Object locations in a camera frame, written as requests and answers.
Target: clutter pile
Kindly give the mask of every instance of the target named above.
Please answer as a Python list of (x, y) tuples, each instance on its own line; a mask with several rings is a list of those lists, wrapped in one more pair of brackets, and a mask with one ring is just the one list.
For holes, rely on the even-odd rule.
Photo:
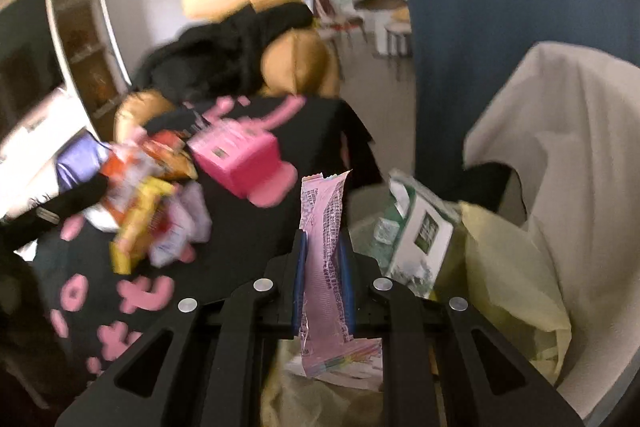
[[(109, 179), (102, 206), (119, 227), (110, 250), (120, 275), (130, 275), (145, 257), (157, 268), (192, 257), (191, 244), (206, 243), (211, 229), (182, 138), (173, 131), (148, 137), (140, 129), (136, 135), (114, 147), (100, 170)], [(185, 180), (184, 188), (172, 184)]]
[(302, 0), (182, 0), (200, 22), (142, 57), (134, 91), (118, 108), (114, 135), (184, 103), (218, 96), (340, 95), (338, 57)]

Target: pink box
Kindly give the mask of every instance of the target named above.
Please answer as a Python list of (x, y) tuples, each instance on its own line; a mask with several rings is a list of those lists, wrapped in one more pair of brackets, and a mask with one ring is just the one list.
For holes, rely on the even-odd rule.
[(200, 131), (189, 147), (200, 167), (238, 198), (246, 198), (281, 165), (276, 137), (236, 120)]

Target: black t-shirt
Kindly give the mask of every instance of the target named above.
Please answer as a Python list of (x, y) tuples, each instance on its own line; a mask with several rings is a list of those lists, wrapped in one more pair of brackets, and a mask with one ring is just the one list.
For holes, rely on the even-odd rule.
[[(282, 103), (282, 98), (254, 98), (249, 105), (236, 103), (225, 118), (263, 118)], [(195, 109), (203, 112), (211, 106), (203, 103)], [(195, 121), (192, 110), (181, 108), (146, 127), (151, 135), (163, 129), (189, 130)], [(341, 100), (308, 98), (290, 120), (271, 132), (282, 159), (298, 171), (296, 185), (277, 206), (258, 208), (228, 192), (196, 165), (212, 230), (208, 243), (194, 245), (192, 263), (176, 261), (157, 269), (144, 260), (131, 276), (116, 275), (109, 252), (114, 234), (86, 221), (71, 241), (61, 239), (62, 226), (39, 239), (33, 268), (42, 298), (63, 336), (70, 363), (87, 379), (105, 370), (167, 306), (186, 297), (200, 303), (225, 298), (239, 285), (260, 278), (270, 258), (288, 253), (300, 223), (302, 176), (351, 168), (346, 196), (354, 188), (382, 181), (368, 132)], [(343, 161), (345, 141), (349, 166)]]

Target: snack bag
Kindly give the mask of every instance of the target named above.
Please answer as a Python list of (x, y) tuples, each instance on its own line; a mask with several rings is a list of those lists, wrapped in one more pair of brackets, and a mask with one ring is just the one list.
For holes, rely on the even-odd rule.
[(119, 147), (111, 153), (100, 172), (109, 178), (102, 206), (122, 224), (136, 197), (138, 186), (148, 176), (158, 173), (156, 162), (137, 147)]
[(133, 206), (127, 212), (120, 231), (110, 244), (114, 273), (130, 275), (144, 259), (153, 240), (152, 220), (162, 198), (174, 193), (174, 186), (157, 178), (147, 178), (138, 187)]
[(204, 202), (202, 185), (190, 182), (179, 193), (178, 199), (193, 219), (190, 243), (206, 243), (211, 237), (211, 216)]
[(421, 298), (432, 290), (460, 214), (428, 188), (398, 170), (391, 171), (393, 203), (378, 220), (367, 254), (382, 275), (396, 280)]
[(165, 181), (191, 178), (196, 180), (196, 172), (189, 155), (184, 151), (183, 140), (174, 131), (161, 131), (144, 140), (140, 147), (156, 160), (162, 172), (158, 177)]
[(178, 259), (193, 235), (193, 219), (174, 194), (166, 200), (150, 227), (153, 237), (149, 247), (149, 262), (156, 268)]
[(308, 377), (380, 351), (377, 339), (354, 339), (346, 322), (337, 248), (347, 175), (302, 180), (300, 229), (306, 232), (307, 252), (300, 340)]

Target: black cloth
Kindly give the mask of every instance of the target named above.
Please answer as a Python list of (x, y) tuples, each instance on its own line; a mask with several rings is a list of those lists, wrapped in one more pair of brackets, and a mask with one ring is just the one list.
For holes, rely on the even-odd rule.
[[(280, 103), (281, 98), (257, 98), (247, 107), (236, 104), (226, 116), (261, 118)], [(197, 105), (196, 110), (210, 106), (210, 102)], [(147, 129), (150, 134), (162, 129), (189, 130), (194, 121), (192, 111), (180, 108), (152, 120)], [(92, 378), (85, 368), (89, 357), (97, 357), (102, 369), (110, 363), (102, 355), (103, 345), (97, 336), (100, 326), (121, 321), (127, 325), (128, 333), (143, 333), (162, 313), (143, 309), (135, 309), (132, 314), (121, 311), (123, 299), (116, 289), (118, 282), (139, 276), (151, 282), (158, 281), (160, 276), (170, 277), (174, 282), (171, 299), (166, 304), (170, 307), (186, 297), (200, 303), (216, 301), (230, 295), (239, 285), (258, 279), (270, 258), (292, 248), (300, 223), (302, 176), (318, 172), (337, 174), (346, 169), (341, 154), (343, 137), (349, 147), (352, 169), (345, 191), (382, 181), (368, 145), (369, 133), (341, 100), (307, 99), (295, 116), (271, 132), (278, 138), (282, 159), (298, 170), (296, 185), (277, 206), (257, 208), (236, 198), (196, 165), (213, 225), (210, 241), (194, 245), (196, 260), (191, 264), (177, 261), (156, 269), (145, 260), (133, 275), (123, 277), (111, 270), (109, 243), (113, 233), (100, 232), (86, 222), (71, 241), (60, 238), (60, 227), (40, 238), (33, 268), (42, 298), (48, 309), (62, 312), (68, 325), (63, 347), (72, 366), (85, 378)], [(88, 291), (82, 308), (70, 312), (61, 307), (61, 289), (75, 274), (87, 277)]]
[(313, 14), (299, 2), (259, 13), (245, 6), (220, 23), (189, 28), (177, 41), (153, 51), (132, 85), (155, 88), (175, 105), (255, 94), (262, 87), (260, 60), (267, 46), (288, 30), (312, 23)]

